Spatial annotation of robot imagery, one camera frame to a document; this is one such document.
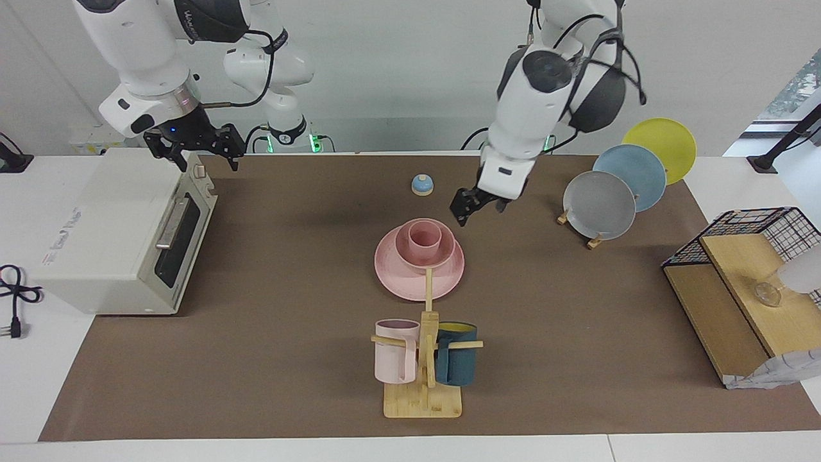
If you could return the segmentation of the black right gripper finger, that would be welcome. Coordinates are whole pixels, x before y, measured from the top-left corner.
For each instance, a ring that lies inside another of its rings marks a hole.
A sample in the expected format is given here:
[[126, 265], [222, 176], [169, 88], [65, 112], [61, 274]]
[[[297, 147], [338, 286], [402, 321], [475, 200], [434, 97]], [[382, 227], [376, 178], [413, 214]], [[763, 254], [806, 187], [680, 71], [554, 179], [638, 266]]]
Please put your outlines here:
[[223, 125], [215, 134], [215, 155], [225, 158], [232, 171], [238, 171], [239, 161], [246, 154], [246, 141], [234, 125]]
[[164, 136], [160, 132], [144, 132], [144, 142], [147, 144], [153, 158], [158, 160], [168, 160], [175, 164], [182, 172], [187, 172], [188, 163], [182, 155], [182, 143], [172, 141], [164, 144]]

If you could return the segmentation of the dark teal mug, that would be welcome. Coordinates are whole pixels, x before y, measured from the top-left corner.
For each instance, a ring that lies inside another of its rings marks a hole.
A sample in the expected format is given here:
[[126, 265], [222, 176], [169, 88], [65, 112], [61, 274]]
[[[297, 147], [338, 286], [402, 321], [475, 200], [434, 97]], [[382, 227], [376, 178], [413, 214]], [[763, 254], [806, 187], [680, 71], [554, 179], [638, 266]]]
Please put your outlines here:
[[447, 386], [464, 387], [475, 380], [476, 350], [454, 348], [454, 342], [473, 341], [478, 337], [476, 325], [444, 321], [439, 323], [437, 350], [434, 354], [435, 380]]

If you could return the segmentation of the wooden plate rack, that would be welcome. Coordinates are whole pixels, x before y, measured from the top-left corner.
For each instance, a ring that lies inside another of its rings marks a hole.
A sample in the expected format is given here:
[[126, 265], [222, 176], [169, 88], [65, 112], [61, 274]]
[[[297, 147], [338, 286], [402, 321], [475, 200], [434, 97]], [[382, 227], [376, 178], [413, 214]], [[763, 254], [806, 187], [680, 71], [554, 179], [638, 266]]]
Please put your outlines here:
[[598, 246], [604, 242], [603, 234], [598, 232], [590, 232], [580, 214], [577, 214], [569, 207], [565, 208], [562, 214], [557, 217], [556, 223], [560, 226], [567, 225], [575, 233], [582, 237], [586, 237], [586, 248], [589, 250], [598, 248]]

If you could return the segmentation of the light blue plate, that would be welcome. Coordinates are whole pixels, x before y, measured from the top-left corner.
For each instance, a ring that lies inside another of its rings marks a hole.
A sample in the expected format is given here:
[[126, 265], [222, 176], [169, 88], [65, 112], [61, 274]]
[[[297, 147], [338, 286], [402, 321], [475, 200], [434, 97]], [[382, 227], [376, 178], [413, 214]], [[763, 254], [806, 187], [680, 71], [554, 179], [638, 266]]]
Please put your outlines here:
[[666, 190], [663, 163], [638, 144], [619, 144], [599, 155], [593, 170], [618, 176], [632, 190], [636, 211], [644, 212], [660, 201]]

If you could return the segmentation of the pale pink mug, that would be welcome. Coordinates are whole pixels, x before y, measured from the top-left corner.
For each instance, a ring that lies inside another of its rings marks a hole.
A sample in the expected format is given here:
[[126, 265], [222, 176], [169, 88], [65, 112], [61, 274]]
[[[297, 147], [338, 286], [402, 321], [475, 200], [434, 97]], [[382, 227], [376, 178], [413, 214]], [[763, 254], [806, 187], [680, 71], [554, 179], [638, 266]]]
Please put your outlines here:
[[375, 378], [390, 385], [413, 383], [417, 378], [420, 322], [384, 319], [375, 323], [376, 336], [399, 340], [398, 345], [375, 343]]

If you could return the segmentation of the pink speckled plate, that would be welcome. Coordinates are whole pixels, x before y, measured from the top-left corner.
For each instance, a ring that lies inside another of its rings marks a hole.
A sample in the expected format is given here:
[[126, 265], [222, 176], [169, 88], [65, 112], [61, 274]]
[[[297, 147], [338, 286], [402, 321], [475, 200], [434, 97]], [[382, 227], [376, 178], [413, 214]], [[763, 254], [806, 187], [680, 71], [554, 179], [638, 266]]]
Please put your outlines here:
[[451, 258], [439, 267], [416, 268], [408, 265], [398, 255], [395, 246], [399, 227], [393, 228], [379, 241], [373, 265], [379, 281], [388, 291], [405, 300], [425, 300], [427, 270], [432, 270], [433, 298], [447, 295], [461, 281], [464, 274], [464, 254], [455, 240]]

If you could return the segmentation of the yellow plate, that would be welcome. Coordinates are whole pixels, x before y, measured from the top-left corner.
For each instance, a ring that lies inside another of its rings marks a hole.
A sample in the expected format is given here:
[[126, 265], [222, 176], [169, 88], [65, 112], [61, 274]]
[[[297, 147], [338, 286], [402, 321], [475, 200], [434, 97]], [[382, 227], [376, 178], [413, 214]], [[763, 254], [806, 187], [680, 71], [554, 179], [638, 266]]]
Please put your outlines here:
[[622, 143], [653, 152], [665, 169], [668, 186], [685, 178], [698, 154], [692, 132], [672, 118], [654, 117], [639, 122], [622, 137]]

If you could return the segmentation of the pink tumbler cup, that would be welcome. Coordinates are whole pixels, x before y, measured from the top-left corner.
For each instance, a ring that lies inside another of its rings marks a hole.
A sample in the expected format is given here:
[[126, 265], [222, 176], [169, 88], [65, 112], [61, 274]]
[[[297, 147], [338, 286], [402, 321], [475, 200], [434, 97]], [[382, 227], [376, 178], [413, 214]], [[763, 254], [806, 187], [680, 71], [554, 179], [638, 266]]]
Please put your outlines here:
[[439, 251], [442, 242], [442, 231], [433, 221], [421, 219], [414, 222], [407, 234], [409, 248], [414, 257], [431, 259]]

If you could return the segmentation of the brown table mat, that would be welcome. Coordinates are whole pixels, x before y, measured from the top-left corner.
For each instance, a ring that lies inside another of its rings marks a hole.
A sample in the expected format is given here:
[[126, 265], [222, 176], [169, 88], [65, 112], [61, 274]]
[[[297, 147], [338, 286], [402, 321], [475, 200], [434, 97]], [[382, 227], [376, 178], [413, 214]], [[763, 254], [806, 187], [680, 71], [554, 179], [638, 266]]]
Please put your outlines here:
[[[728, 391], [662, 262], [706, 225], [682, 182], [625, 236], [588, 250], [556, 225], [591, 156], [539, 160], [525, 195], [458, 227], [449, 202], [477, 160], [253, 156], [206, 160], [218, 203], [170, 318], [93, 321], [42, 441], [361, 438], [821, 429], [801, 385]], [[416, 175], [434, 190], [417, 196]], [[461, 283], [434, 302], [478, 328], [461, 417], [389, 419], [375, 322], [419, 318], [373, 269], [409, 219], [453, 228]]]

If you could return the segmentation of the pink bowl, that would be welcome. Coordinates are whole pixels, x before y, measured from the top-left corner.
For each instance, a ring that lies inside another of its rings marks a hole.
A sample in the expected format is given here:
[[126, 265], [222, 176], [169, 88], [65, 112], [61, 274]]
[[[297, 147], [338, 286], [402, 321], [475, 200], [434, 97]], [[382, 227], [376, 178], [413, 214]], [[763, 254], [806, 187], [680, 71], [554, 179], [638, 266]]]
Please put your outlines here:
[[[408, 230], [414, 222], [417, 222], [421, 219], [431, 220], [439, 226], [440, 231], [442, 232], [442, 240], [439, 246], [439, 251], [431, 258], [431, 259], [419, 259], [419, 257], [414, 257], [412, 254], [411, 249], [409, 248], [409, 240], [408, 240]], [[448, 228], [448, 226], [443, 225], [442, 222], [437, 221], [436, 219], [431, 218], [418, 218], [412, 219], [408, 222], [403, 223], [398, 229], [398, 234], [396, 235], [395, 239], [395, 246], [396, 251], [398, 252], [399, 257], [402, 261], [411, 265], [416, 268], [425, 268], [425, 267], [439, 267], [444, 265], [446, 261], [451, 258], [455, 250], [455, 237], [452, 231]]]

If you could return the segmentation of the white socket box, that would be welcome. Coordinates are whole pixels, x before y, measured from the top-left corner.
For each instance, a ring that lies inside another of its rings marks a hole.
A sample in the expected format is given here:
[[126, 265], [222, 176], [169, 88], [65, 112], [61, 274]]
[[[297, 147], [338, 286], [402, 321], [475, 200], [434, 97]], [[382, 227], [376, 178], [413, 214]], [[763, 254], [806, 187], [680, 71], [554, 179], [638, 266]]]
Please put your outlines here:
[[79, 126], [71, 129], [69, 144], [76, 155], [105, 155], [112, 148], [125, 148], [126, 137], [108, 126]]

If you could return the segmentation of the grey plate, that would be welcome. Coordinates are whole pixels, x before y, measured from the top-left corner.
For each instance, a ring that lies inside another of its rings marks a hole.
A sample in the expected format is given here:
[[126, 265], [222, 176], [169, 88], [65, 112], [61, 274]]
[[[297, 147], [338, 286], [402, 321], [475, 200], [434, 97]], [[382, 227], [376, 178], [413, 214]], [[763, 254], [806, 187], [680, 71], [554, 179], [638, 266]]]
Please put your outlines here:
[[567, 184], [563, 216], [575, 231], [588, 239], [618, 239], [634, 223], [636, 199], [618, 176], [586, 171]]

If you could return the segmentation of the black table clamp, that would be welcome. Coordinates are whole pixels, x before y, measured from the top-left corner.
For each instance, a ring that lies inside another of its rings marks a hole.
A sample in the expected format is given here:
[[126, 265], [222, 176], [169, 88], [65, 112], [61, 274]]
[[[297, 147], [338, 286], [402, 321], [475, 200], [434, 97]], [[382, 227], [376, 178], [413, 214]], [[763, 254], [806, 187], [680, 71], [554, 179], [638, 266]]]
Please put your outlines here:
[[33, 158], [34, 155], [24, 153], [12, 138], [0, 131], [0, 173], [22, 173]]

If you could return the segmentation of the frosted white cup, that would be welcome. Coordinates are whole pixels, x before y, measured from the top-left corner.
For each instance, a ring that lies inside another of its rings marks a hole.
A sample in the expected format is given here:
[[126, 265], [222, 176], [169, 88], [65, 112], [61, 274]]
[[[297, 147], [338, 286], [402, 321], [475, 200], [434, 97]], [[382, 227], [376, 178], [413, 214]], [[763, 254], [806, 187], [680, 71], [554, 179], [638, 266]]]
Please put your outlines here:
[[811, 293], [821, 289], [821, 244], [786, 261], [776, 275], [783, 286], [796, 293]]

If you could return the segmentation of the wooden mug tree stand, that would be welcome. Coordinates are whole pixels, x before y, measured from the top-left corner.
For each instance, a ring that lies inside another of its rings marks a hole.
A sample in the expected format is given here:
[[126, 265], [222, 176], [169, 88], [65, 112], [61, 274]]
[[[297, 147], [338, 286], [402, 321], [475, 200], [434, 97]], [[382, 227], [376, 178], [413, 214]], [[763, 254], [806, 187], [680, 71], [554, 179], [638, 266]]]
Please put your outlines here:
[[[417, 378], [413, 383], [382, 383], [382, 414], [386, 418], [458, 418], [462, 415], [461, 387], [447, 386], [435, 380], [434, 354], [440, 316], [433, 308], [433, 275], [427, 270], [425, 310], [420, 316], [417, 348]], [[371, 342], [398, 345], [399, 340], [376, 336]], [[482, 348], [482, 340], [454, 342], [454, 348]]]

